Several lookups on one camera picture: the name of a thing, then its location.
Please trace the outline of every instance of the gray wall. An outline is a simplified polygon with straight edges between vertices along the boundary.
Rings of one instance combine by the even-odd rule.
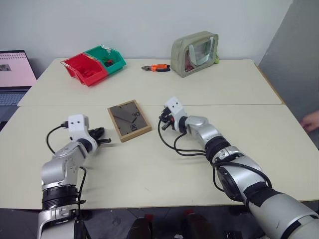
[[[298,120],[319,110],[319,0],[294,0],[259,66]]]
[[[26,51],[37,75],[56,57],[96,45],[127,58],[169,58],[198,31],[219,34],[218,55],[265,54],[292,0],[0,0],[0,50]]]

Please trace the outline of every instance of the red storage bin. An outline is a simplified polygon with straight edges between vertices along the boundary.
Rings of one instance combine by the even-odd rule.
[[[72,77],[78,79],[82,84],[91,86],[103,80],[107,71],[101,66],[100,62],[80,53],[61,62]]]

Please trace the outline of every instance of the laptop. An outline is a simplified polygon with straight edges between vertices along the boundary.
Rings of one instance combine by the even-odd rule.
[[[10,119],[35,82],[25,51],[0,51],[0,122]]]

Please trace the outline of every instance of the floor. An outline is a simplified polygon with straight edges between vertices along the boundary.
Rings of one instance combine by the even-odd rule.
[[[319,201],[305,202],[315,211]],[[167,208],[131,208],[86,211],[85,224],[93,239],[125,239],[136,218],[152,214],[154,238],[173,239],[180,234],[184,211],[192,210],[212,223],[216,238],[225,231],[241,231],[243,239],[253,239],[260,229],[253,216],[243,206],[201,206]],[[38,211],[0,209],[0,239],[34,239],[37,233]]]

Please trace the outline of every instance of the human hand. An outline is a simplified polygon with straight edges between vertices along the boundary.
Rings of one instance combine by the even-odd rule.
[[[319,111],[306,115],[300,124],[307,133],[319,128]]]

